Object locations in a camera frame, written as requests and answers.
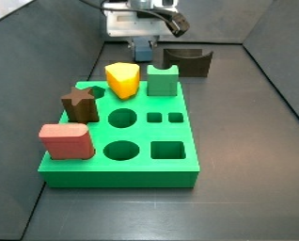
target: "gray floor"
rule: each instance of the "gray floor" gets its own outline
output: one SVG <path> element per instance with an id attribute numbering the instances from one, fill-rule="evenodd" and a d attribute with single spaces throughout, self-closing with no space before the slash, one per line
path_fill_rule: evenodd
<path id="1" fill-rule="evenodd" d="M 299 239 L 299 120 L 243 46 L 162 44 L 158 65 L 164 47 L 215 51 L 208 78 L 182 79 L 195 188 L 45 187 L 25 240 Z M 124 44 L 105 44 L 92 79 L 128 60 Z"/>

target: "gray wall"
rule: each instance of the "gray wall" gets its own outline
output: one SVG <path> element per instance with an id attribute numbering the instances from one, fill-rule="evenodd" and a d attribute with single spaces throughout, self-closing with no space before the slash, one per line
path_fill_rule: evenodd
<path id="1" fill-rule="evenodd" d="M 195 41 L 243 43 L 272 0 L 180 0 L 179 11 L 191 24 L 180 37 L 162 37 L 167 41 Z M 100 17 L 101 36 L 105 32 L 105 18 Z"/>
<path id="2" fill-rule="evenodd" d="M 299 0 L 275 0 L 244 47 L 299 115 Z"/>
<path id="3" fill-rule="evenodd" d="M 0 22 L 0 239 L 19 239 L 43 187 L 43 123 L 85 79 L 103 45 L 97 11 L 76 0 L 37 0 Z"/>

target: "brown star block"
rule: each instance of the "brown star block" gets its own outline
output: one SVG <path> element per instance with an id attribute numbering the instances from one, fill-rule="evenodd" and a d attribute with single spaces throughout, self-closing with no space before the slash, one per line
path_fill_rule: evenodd
<path id="1" fill-rule="evenodd" d="M 92 88 L 79 89 L 72 87 L 72 92 L 61 97 L 61 102 L 68 115 L 68 122 L 99 122 L 96 111 L 96 98 Z"/>

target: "star-shaped block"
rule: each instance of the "star-shaped block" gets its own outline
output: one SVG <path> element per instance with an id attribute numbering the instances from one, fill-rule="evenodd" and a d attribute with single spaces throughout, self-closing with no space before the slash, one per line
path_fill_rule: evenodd
<path id="1" fill-rule="evenodd" d="M 116 63 L 105 66 L 107 83 L 122 100 L 134 96 L 139 90 L 139 65 Z"/>
<path id="2" fill-rule="evenodd" d="M 92 88 L 72 87 L 72 92 L 61 97 L 69 122 L 99 122 L 96 97 Z"/>

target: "red block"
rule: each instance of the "red block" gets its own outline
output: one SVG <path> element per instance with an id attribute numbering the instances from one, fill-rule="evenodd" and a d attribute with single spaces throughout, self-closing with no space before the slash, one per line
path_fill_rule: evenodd
<path id="1" fill-rule="evenodd" d="M 85 124 L 45 124 L 39 137 L 53 160 L 89 159 L 95 155 Z"/>

